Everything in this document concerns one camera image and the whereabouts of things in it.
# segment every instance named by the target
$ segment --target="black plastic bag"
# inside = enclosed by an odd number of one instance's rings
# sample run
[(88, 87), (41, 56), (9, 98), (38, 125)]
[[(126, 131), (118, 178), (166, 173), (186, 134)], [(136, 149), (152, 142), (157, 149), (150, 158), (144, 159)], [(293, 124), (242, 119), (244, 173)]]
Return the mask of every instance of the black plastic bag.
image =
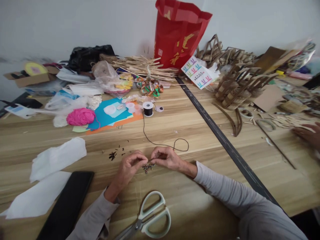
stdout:
[(90, 72), (92, 68), (91, 63), (97, 63), (101, 53), (110, 56), (115, 55), (111, 45), (76, 47), (72, 50), (68, 67), (77, 73), (80, 73), (80, 71)]

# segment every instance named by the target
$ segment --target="scissors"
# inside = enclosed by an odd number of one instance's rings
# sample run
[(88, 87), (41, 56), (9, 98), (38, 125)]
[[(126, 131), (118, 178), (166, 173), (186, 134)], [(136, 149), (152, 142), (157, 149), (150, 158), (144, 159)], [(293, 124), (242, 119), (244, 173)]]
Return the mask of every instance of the scissors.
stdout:
[[(153, 207), (151, 207), (149, 210), (147, 210), (146, 212), (143, 211), (143, 207), (144, 204), (146, 203), (146, 201), (148, 200), (148, 198), (151, 195), (157, 194), (160, 196), (160, 201), (157, 202)], [(152, 191), (150, 192), (144, 199), (142, 205), (141, 205), (141, 210), (140, 210), (140, 214), (138, 216), (138, 220), (132, 224), (131, 226), (127, 227), (125, 230), (123, 230), (120, 235), (118, 235), (115, 240), (123, 240), (123, 239), (129, 239), (131, 238), (134, 234), (136, 234), (137, 231), (141, 230), (142, 233), (145, 233), (147, 236), (151, 237), (151, 238), (162, 238), (164, 237), (171, 226), (171, 216), (169, 213), (169, 209), (168, 207), (165, 205), (166, 201), (164, 200), (163, 195), (158, 192), (158, 191)], [(156, 210), (157, 208), (159, 208), (161, 205), (164, 205), (165, 209), (162, 210), (160, 213), (157, 214), (153, 214), (154, 210)], [(150, 217), (151, 214), (153, 214), (153, 216), (151, 218), (149, 218), (146, 221), (143, 221), (145, 218)], [(149, 232), (148, 228), (151, 224), (153, 224), (154, 222), (158, 221), (162, 216), (167, 215), (168, 217), (168, 221), (167, 221), (167, 226), (165, 228), (164, 231), (162, 231), (161, 233), (151, 233)]]

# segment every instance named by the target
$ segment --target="black cable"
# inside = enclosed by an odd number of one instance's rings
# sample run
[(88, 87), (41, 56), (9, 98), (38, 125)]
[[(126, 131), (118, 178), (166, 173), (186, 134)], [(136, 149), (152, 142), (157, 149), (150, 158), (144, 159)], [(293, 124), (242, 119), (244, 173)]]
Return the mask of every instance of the black cable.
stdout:
[[(145, 131), (144, 131), (145, 123), (144, 123), (144, 112), (143, 112), (143, 111), (142, 111), (142, 117), (143, 117), (143, 133), (144, 133), (144, 135), (146, 136), (146, 138), (148, 139), (148, 141), (151, 142), (151, 141), (149, 140), (149, 138), (147, 137)], [(180, 149), (175, 148), (175, 146), (176, 146), (176, 141), (178, 141), (179, 139), (186, 141), (186, 143), (188, 144), (187, 150), (180, 150)], [(169, 146), (169, 145), (166, 145), (166, 144), (156, 144), (156, 143), (154, 143), (154, 142), (151, 142), (151, 143), (154, 144), (154, 145), (158, 145), (158, 146), (172, 147), (172, 146)], [(173, 148), (173, 150), (176, 149), (176, 150), (181, 151), (181, 152), (186, 152), (186, 151), (189, 150), (189, 143), (188, 143), (187, 140), (185, 140), (185, 139), (183, 139), (183, 138), (178, 138), (178, 139), (176, 139), (176, 140), (174, 141), (174, 144), (173, 144), (173, 147), (172, 147), (172, 148)]]

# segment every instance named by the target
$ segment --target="spool of black thread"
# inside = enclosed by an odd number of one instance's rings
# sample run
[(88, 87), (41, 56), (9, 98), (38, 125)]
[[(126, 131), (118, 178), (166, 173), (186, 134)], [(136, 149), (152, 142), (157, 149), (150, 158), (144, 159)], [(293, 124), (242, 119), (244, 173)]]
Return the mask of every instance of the spool of black thread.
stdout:
[(144, 111), (144, 115), (146, 117), (151, 117), (153, 115), (153, 103), (152, 102), (144, 102), (143, 105), (143, 111)]

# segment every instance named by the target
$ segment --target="white wall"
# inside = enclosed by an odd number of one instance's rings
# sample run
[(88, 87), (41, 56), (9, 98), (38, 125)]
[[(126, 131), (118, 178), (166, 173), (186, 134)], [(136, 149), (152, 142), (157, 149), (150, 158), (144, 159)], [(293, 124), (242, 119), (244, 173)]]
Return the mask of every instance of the white wall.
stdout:
[[(200, 46), (218, 33), (224, 47), (261, 54), (320, 33), (319, 0), (187, 2), (213, 13)], [(27, 60), (67, 60), (76, 46), (111, 44), (122, 56), (149, 48), (152, 56), (156, 15), (154, 0), (1, 0), (0, 99), (23, 93), (4, 73), (22, 70)]]

